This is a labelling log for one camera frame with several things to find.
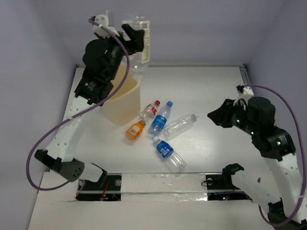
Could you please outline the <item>clear unlabelled plastic bottle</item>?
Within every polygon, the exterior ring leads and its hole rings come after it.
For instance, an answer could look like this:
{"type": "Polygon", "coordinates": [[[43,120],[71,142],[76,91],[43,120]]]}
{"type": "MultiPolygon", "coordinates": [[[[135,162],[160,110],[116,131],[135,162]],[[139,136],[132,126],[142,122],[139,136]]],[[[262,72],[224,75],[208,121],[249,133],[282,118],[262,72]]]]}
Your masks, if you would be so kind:
{"type": "Polygon", "coordinates": [[[198,116],[195,114],[184,115],[168,124],[163,135],[166,139],[173,139],[189,130],[197,120],[198,116]]]}

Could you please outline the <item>tall blue-cap water bottle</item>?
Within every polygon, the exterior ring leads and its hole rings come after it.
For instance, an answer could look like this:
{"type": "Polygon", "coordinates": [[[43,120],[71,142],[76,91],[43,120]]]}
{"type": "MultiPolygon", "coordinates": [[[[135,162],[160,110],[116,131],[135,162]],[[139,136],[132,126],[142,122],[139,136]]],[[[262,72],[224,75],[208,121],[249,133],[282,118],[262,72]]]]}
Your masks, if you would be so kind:
{"type": "Polygon", "coordinates": [[[171,115],[172,106],[173,102],[168,101],[166,105],[160,109],[148,130],[150,136],[157,137],[161,134],[171,115]]]}

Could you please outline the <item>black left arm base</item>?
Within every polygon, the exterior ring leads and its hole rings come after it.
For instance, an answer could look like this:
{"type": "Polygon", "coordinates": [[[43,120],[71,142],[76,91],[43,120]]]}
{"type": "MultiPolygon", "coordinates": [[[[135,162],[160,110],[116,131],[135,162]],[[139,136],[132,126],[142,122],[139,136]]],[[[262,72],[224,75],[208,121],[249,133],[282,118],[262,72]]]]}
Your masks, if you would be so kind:
{"type": "Polygon", "coordinates": [[[78,201],[120,201],[122,174],[108,174],[98,182],[80,180],[77,188],[78,201]]]}

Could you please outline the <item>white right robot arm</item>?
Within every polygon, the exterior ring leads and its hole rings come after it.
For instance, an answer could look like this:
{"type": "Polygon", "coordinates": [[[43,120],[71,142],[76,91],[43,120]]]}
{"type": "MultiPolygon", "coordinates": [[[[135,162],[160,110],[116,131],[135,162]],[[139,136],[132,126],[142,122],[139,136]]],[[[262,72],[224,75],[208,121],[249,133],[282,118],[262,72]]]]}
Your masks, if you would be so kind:
{"type": "Polygon", "coordinates": [[[223,168],[222,185],[245,192],[265,212],[269,224],[276,230],[305,230],[307,202],[300,194],[305,186],[297,165],[296,149],[290,134],[274,124],[274,105],[263,97],[251,97],[248,101],[225,99],[207,117],[217,126],[237,127],[251,136],[280,194],[272,194],[237,163],[223,168]]]}

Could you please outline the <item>clear yellow-label bottle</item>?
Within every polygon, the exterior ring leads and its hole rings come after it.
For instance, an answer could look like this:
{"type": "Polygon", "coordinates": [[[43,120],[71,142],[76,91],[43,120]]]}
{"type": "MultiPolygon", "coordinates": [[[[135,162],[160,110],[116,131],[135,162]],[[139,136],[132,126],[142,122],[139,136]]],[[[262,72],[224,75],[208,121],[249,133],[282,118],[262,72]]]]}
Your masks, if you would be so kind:
{"type": "Polygon", "coordinates": [[[143,30],[141,47],[142,51],[138,51],[130,57],[130,69],[133,78],[141,80],[144,72],[150,63],[150,20],[147,16],[135,14],[132,18],[132,28],[134,30],[143,30]]]}

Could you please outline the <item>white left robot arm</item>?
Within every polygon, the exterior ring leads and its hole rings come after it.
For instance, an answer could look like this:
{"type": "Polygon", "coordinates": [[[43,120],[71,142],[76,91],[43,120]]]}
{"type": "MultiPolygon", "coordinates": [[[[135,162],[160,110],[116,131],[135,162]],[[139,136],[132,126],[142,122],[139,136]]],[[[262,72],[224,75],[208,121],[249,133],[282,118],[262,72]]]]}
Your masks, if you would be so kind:
{"type": "Polygon", "coordinates": [[[103,104],[111,99],[126,81],[130,61],[127,60],[126,70],[117,87],[113,86],[123,58],[144,49],[143,29],[135,30],[129,24],[123,24],[123,32],[113,32],[102,24],[90,21],[98,30],[106,35],[97,35],[86,45],[83,62],[85,69],[75,91],[67,117],[45,136],[56,131],[53,140],[44,148],[34,146],[29,156],[34,156],[53,172],[62,176],[67,183],[79,179],[85,165],[74,157],[88,122],[103,104]]]}

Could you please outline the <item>blue-label white-cap bottle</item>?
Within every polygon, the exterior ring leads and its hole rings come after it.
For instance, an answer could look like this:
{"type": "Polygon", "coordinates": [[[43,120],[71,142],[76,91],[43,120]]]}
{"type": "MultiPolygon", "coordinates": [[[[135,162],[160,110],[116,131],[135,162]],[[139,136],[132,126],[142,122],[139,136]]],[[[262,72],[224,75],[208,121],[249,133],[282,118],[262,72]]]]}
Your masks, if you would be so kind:
{"type": "Polygon", "coordinates": [[[159,137],[154,137],[153,145],[155,146],[159,156],[162,158],[162,161],[167,165],[171,172],[184,172],[187,165],[186,162],[166,141],[161,140],[159,137]]]}

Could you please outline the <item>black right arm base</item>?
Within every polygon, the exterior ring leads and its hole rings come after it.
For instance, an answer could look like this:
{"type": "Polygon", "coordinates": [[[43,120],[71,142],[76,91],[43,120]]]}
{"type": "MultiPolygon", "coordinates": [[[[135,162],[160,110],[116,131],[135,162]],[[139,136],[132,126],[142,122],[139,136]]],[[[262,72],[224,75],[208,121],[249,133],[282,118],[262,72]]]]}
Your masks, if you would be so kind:
{"type": "Polygon", "coordinates": [[[221,174],[207,174],[201,185],[207,189],[208,201],[251,201],[251,198],[243,191],[225,182],[221,174]]]}

